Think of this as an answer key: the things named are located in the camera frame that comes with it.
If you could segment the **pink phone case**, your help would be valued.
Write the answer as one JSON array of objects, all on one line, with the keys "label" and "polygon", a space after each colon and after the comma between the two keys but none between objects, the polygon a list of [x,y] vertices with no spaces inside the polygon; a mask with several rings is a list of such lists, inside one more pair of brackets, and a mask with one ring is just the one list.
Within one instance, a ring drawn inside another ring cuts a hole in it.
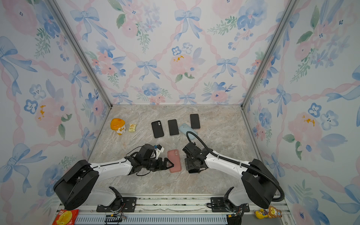
[{"label": "pink phone case", "polygon": [[181,158],[178,150],[170,150],[167,152],[167,158],[174,164],[174,167],[170,168],[170,173],[177,173],[182,170]]}]

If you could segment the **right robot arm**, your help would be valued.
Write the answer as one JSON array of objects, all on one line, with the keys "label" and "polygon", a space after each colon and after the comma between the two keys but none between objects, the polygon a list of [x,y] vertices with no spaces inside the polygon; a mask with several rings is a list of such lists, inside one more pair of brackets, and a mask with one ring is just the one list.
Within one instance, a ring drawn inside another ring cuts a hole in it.
[{"label": "right robot arm", "polygon": [[182,151],[186,154],[185,165],[189,173],[213,169],[240,181],[238,187],[229,188],[223,197],[220,207],[226,211],[235,212],[248,203],[267,209],[275,199],[279,184],[260,160],[235,160],[211,149],[200,149],[194,142],[188,143]]}]

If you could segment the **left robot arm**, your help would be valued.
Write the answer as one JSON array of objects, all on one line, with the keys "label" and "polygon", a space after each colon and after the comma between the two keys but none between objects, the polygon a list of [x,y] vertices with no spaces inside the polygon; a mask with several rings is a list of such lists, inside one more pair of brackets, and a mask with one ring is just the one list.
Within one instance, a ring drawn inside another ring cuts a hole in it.
[{"label": "left robot arm", "polygon": [[163,151],[161,145],[145,144],[112,162],[89,163],[80,160],[54,184],[53,190],[68,211],[84,204],[97,204],[112,212],[119,212],[125,205],[120,192],[114,187],[96,190],[95,185],[118,176],[138,175],[142,169],[156,172],[173,168],[171,160],[160,157]]}]

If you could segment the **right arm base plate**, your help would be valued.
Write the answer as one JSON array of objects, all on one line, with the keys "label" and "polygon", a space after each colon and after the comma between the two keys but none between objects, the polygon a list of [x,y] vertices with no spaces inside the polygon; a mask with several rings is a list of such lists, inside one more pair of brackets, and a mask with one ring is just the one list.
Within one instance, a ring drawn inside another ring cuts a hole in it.
[{"label": "right arm base plate", "polygon": [[226,213],[240,213],[240,212],[250,212],[248,204],[244,206],[235,206],[229,200],[224,200],[223,197],[211,197],[210,202],[206,204],[212,212],[226,212]]}]

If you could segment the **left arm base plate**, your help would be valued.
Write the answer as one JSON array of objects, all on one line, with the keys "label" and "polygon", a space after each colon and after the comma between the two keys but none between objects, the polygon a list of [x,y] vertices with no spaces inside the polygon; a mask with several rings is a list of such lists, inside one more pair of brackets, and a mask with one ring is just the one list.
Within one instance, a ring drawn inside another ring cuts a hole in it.
[{"label": "left arm base plate", "polygon": [[116,198],[109,206],[98,205],[96,212],[135,212],[136,204],[136,197]]}]

